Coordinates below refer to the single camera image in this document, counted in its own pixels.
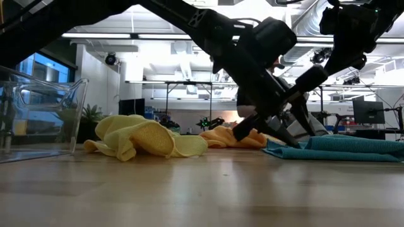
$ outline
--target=duct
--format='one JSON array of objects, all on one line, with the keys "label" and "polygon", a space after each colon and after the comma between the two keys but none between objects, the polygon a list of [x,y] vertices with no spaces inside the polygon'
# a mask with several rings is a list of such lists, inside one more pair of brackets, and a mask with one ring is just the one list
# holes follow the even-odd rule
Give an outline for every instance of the duct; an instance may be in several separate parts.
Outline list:
[{"label": "duct", "polygon": [[[320,34],[319,23],[326,7],[331,7],[327,0],[315,0],[315,2],[293,24],[292,30],[297,36],[317,36]],[[312,47],[293,47],[282,57],[285,64],[296,63],[299,58],[308,53]]]}]

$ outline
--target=fluorescent light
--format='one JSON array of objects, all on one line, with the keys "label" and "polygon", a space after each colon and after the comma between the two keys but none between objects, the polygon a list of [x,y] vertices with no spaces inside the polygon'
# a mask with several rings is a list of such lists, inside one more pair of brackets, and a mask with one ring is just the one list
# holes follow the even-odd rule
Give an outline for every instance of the fluorescent light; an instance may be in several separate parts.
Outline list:
[{"label": "fluorescent light", "polygon": [[140,39],[156,39],[156,40],[190,40],[189,35],[183,34],[139,34]]},{"label": "fluorescent light", "polygon": [[[167,98],[150,98],[151,100],[167,100]],[[168,98],[168,100],[181,100],[181,101],[210,101],[210,98]],[[234,102],[236,99],[230,98],[212,98],[212,101],[228,101]]]},{"label": "fluorescent light", "polygon": [[331,88],[404,88],[396,85],[342,85],[342,84],[323,84],[324,87]]},{"label": "fluorescent light", "polygon": [[203,51],[203,50],[201,49],[201,47],[198,47],[198,46],[193,46],[193,47],[192,47],[192,50],[193,50],[193,51]]},{"label": "fluorescent light", "polygon": [[334,39],[333,37],[297,37],[297,43],[333,43]]},{"label": "fluorescent light", "polygon": [[212,82],[212,85],[237,85],[236,83],[228,83],[228,82]]},{"label": "fluorescent light", "polygon": [[[307,102],[311,102],[311,103],[321,103],[321,100],[308,100]],[[344,103],[341,101],[323,101],[323,103]]]},{"label": "fluorescent light", "polygon": [[297,43],[295,47],[334,47],[333,44]]},{"label": "fluorescent light", "polygon": [[131,38],[130,34],[123,33],[65,33],[63,38]]},{"label": "fluorescent light", "polygon": [[379,38],[377,44],[404,44],[404,38]]},{"label": "fluorescent light", "polygon": [[136,83],[136,84],[165,84],[164,81],[125,81],[126,83]]}]

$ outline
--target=folded towel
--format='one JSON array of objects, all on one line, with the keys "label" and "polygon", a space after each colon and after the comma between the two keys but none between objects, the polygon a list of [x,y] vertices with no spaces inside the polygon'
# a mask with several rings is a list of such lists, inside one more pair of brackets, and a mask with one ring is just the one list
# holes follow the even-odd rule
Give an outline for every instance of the folded towel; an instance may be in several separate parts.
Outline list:
[{"label": "folded towel", "polygon": [[84,149],[121,161],[135,157],[137,151],[169,158],[197,156],[208,149],[208,143],[200,136],[180,136],[139,115],[107,117],[98,123],[95,133],[104,143],[87,140]]},{"label": "folded towel", "polygon": [[343,135],[315,136],[302,149],[268,141],[263,151],[288,160],[404,161],[404,143]]},{"label": "folded towel", "polygon": [[258,133],[253,129],[250,134],[242,141],[237,141],[230,128],[218,126],[210,131],[205,131],[200,134],[203,139],[208,142],[209,148],[250,148],[261,149],[265,148],[266,141],[274,141],[274,143],[285,144],[274,137]]}]

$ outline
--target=window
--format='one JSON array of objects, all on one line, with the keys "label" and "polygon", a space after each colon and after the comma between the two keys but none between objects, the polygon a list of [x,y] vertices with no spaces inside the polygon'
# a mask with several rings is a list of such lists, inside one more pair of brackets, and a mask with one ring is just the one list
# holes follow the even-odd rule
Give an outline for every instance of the window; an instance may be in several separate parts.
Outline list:
[{"label": "window", "polygon": [[69,82],[70,69],[56,61],[53,61],[42,54],[35,53],[19,63],[17,69],[25,73],[54,83]]}]

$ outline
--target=security camera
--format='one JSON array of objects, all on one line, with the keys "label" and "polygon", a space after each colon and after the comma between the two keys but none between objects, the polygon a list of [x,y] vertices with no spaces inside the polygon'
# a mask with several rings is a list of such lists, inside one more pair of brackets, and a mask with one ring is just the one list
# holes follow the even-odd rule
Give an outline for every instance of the security camera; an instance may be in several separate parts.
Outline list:
[{"label": "security camera", "polygon": [[119,63],[119,59],[116,57],[116,53],[108,53],[107,57],[105,58],[105,63],[109,66],[117,65]]},{"label": "security camera", "polygon": [[358,76],[345,80],[342,85],[354,85],[354,84],[360,84],[360,78]]},{"label": "security camera", "polygon": [[321,50],[314,52],[314,55],[312,58],[310,58],[310,61],[313,64],[321,64],[325,60],[330,58],[332,52],[333,52],[333,49],[331,49],[331,48],[322,48]]}]

